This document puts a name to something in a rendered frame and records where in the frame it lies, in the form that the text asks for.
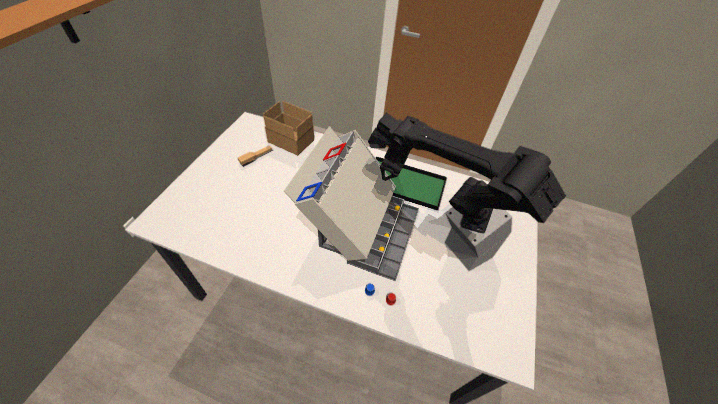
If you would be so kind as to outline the grey slanted cover panel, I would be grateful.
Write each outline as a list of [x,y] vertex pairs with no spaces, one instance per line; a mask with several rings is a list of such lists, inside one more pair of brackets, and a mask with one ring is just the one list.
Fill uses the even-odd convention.
[[[339,155],[323,161],[343,143]],[[314,197],[296,202],[319,182]],[[380,163],[356,130],[338,137],[329,126],[283,192],[347,264],[396,281],[419,208],[392,196],[395,188],[382,179]]]

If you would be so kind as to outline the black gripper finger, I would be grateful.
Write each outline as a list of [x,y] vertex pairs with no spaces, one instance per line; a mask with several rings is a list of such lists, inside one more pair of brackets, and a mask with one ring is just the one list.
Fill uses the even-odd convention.
[[[392,173],[392,172],[390,172],[390,171],[388,171],[388,170],[382,168],[381,166],[380,166],[380,170],[381,170],[381,174],[382,174],[382,179],[383,179],[384,181],[387,181],[387,180],[389,180],[389,179],[391,179],[391,178],[398,177],[398,175],[399,175],[398,172],[393,171],[393,173]],[[390,172],[391,175],[389,175],[388,177],[385,177],[385,170],[388,171],[388,172]]]

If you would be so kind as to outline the green tray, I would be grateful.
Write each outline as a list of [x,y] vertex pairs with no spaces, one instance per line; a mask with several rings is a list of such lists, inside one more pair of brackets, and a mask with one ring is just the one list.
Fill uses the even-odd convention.
[[392,196],[438,211],[447,177],[404,165],[391,180],[396,186]]

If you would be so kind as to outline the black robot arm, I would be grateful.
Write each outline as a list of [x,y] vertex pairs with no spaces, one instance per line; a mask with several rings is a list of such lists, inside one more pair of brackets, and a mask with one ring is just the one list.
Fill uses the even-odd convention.
[[415,148],[492,179],[486,184],[469,177],[449,200],[463,215],[461,227],[479,233],[485,233],[493,209],[529,213],[537,222],[545,223],[566,197],[549,168],[549,157],[523,146],[514,153],[495,151],[435,130],[417,118],[407,116],[402,122],[388,113],[378,121],[368,143],[370,148],[389,146],[384,158],[391,162],[399,154],[397,149],[409,152]]

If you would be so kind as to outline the blue square funnel rim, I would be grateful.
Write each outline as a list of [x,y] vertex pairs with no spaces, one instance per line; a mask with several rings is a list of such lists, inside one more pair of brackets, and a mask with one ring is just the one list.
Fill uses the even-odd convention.
[[[319,182],[319,183],[316,183],[316,184],[313,184],[313,185],[306,186],[306,187],[303,189],[303,191],[301,192],[301,194],[299,195],[299,197],[297,198],[296,202],[297,202],[297,201],[304,200],[304,199],[308,199],[308,198],[311,198],[311,197],[314,197],[315,193],[317,192],[317,190],[319,189],[319,187],[320,187],[321,184],[322,184],[322,182]],[[310,187],[313,187],[313,186],[317,186],[317,187],[316,187],[315,190],[313,191],[312,195],[301,198],[302,195],[304,194],[304,192],[306,191],[306,189],[307,189],[307,188],[310,188]]]

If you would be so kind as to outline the brown cardboard box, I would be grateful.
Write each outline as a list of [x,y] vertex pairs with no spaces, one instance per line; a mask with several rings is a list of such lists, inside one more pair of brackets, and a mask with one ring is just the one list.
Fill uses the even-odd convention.
[[280,101],[263,113],[267,142],[298,156],[314,141],[312,112],[282,102],[284,113]]

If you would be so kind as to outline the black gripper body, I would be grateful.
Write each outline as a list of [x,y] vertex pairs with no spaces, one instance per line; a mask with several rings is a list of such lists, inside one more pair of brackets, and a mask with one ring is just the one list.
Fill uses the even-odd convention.
[[[394,146],[395,146],[395,148],[397,149],[397,147],[396,147],[395,144],[394,144]],[[402,168],[403,168],[403,166],[404,166],[404,164],[405,164],[405,162],[406,162],[406,160],[407,160],[407,158],[408,158],[408,155],[409,155],[409,153],[410,153],[410,151],[409,151],[409,152],[402,152],[402,151],[400,151],[399,149],[397,149],[397,150],[399,151],[399,154],[398,154],[398,156],[397,156],[397,158],[395,159],[394,162],[391,162],[391,161],[389,161],[388,159],[384,158],[384,160],[382,161],[382,163],[381,163],[381,165],[380,165],[382,168],[384,168],[384,169],[386,169],[386,170],[388,170],[388,171],[390,171],[390,172],[392,172],[392,173],[393,173],[393,171],[396,171],[396,172],[400,173],[400,171],[402,170]],[[395,169],[395,170],[394,170],[394,169]]]

